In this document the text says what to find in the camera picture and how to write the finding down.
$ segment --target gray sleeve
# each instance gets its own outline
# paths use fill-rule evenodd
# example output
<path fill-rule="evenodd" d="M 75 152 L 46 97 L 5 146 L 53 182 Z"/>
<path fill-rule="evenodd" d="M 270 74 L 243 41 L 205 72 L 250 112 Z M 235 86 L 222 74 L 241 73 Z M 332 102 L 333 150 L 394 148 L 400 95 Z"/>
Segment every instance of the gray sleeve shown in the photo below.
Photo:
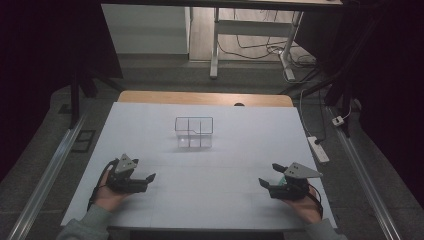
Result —
<path fill-rule="evenodd" d="M 56 240 L 106 240 L 107 226 L 112 213 L 93 204 L 81 221 L 72 219 Z"/>
<path fill-rule="evenodd" d="M 305 230 L 313 240 L 347 240 L 345 235 L 339 235 L 334 231 L 328 219 L 307 225 Z"/>

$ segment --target white power strip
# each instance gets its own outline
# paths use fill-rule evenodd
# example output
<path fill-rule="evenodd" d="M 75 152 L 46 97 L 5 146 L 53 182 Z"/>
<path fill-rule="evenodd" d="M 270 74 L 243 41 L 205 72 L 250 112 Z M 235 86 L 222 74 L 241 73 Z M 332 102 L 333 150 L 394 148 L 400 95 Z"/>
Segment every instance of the white power strip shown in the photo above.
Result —
<path fill-rule="evenodd" d="M 318 158 L 318 161 L 320 163 L 326 163 L 329 162 L 330 159 L 328 159 L 327 154 L 325 153 L 324 149 L 321 147 L 321 144 L 315 144 L 315 140 L 317 140 L 316 137 L 308 137 L 309 145 L 311 146 L 312 150 L 314 151 L 315 156 Z"/>

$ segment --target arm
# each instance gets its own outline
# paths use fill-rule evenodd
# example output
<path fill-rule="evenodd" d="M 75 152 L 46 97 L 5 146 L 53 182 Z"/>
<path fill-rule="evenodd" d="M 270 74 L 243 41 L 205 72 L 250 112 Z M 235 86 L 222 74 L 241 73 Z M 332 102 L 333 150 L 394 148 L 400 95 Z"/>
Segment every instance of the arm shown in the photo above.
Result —
<path fill-rule="evenodd" d="M 315 190 L 309 187 L 309 192 L 315 196 Z M 313 240 L 347 240 L 346 236 L 337 234 L 328 219 L 321 219 L 318 207 L 309 197 L 301 200 L 290 201 L 283 200 L 290 205 L 297 215 L 308 225 L 305 227 L 306 232 Z"/>
<path fill-rule="evenodd" d="M 128 193 L 116 193 L 105 186 L 107 171 L 102 178 L 94 204 L 85 216 L 77 221 L 72 219 L 57 236 L 57 240 L 106 240 L 109 236 L 107 226 L 115 210 Z"/>

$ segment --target wooden floor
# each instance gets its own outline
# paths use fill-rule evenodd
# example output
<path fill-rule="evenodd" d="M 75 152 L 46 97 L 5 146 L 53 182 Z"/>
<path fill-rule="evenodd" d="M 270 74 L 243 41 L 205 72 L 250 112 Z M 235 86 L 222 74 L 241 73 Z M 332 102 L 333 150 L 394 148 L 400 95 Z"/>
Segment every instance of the wooden floor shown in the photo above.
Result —
<path fill-rule="evenodd" d="M 220 19 L 244 21 L 268 21 L 268 22 L 291 22 L 293 12 L 272 11 L 272 10 L 248 10 L 248 9 L 220 9 Z M 210 61 L 212 54 L 213 42 L 213 26 L 214 26 L 214 9 L 213 8 L 193 8 L 193 21 L 190 34 L 190 60 L 192 61 Z M 268 42 L 268 37 L 261 36 L 238 36 L 241 46 L 261 45 Z M 271 37 L 269 43 L 272 46 L 283 47 L 285 38 Z M 265 46 L 254 48 L 241 48 L 237 42 L 235 35 L 220 35 L 218 38 L 221 48 L 226 52 L 237 53 L 251 58 L 265 56 L 268 51 Z M 293 58 L 307 55 L 308 53 L 300 47 L 291 49 Z M 260 59 L 248 59 L 233 54 L 227 54 L 219 49 L 219 60 L 246 60 L 246 61 L 280 61 L 277 54 L 271 54 Z"/>

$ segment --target white wall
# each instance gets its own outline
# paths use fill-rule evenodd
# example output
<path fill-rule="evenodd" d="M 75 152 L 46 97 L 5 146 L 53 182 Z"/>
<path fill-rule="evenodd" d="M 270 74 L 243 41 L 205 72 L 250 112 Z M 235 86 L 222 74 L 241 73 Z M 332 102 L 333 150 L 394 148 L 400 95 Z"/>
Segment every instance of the white wall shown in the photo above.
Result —
<path fill-rule="evenodd" d="M 102 4 L 102 8 L 118 54 L 188 53 L 185 7 Z"/>

